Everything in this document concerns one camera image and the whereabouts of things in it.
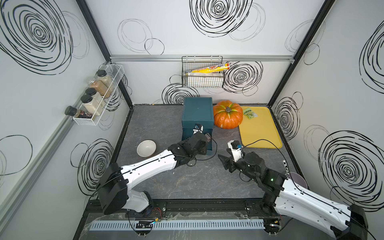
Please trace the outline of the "teal drawer cabinet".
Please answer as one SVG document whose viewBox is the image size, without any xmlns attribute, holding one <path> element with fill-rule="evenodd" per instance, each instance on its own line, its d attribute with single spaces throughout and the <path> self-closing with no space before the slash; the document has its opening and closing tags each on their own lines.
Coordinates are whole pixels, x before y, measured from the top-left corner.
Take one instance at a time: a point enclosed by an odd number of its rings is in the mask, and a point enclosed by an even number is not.
<svg viewBox="0 0 384 240">
<path fill-rule="evenodd" d="M 185 143 L 195 133 L 196 125 L 203 127 L 203 135 L 213 135 L 214 111 L 213 100 L 208 97 L 190 97 L 184 99 L 184 108 L 182 114 L 182 143 Z"/>
</svg>

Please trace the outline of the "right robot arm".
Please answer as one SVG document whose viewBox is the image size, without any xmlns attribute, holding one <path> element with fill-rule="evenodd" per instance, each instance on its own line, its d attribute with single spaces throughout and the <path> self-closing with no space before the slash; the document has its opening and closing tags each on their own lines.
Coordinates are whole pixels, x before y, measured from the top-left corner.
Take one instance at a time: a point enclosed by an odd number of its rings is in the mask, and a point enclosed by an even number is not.
<svg viewBox="0 0 384 240">
<path fill-rule="evenodd" d="M 219 155 L 225 170 L 239 171 L 264 191 L 261 209 L 299 220 L 336 240 L 368 239 L 365 211 L 326 199 L 298 185 L 285 175 L 267 168 L 256 153 L 243 158 Z"/>
</svg>

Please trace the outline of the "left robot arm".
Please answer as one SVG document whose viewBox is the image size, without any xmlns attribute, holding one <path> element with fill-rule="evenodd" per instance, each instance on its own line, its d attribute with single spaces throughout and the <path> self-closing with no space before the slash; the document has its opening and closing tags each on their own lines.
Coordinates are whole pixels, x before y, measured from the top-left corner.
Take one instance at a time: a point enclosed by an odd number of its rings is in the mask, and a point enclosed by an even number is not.
<svg viewBox="0 0 384 240">
<path fill-rule="evenodd" d="M 121 209 L 149 215 L 154 208 L 151 196 L 147 191 L 138 192 L 133 188 L 162 172 L 187 165 L 197 155 L 206 155 L 209 143 L 205 134 L 197 132 L 139 163 L 122 167 L 117 163 L 110 164 L 96 185 L 104 215 L 114 214 Z"/>
</svg>

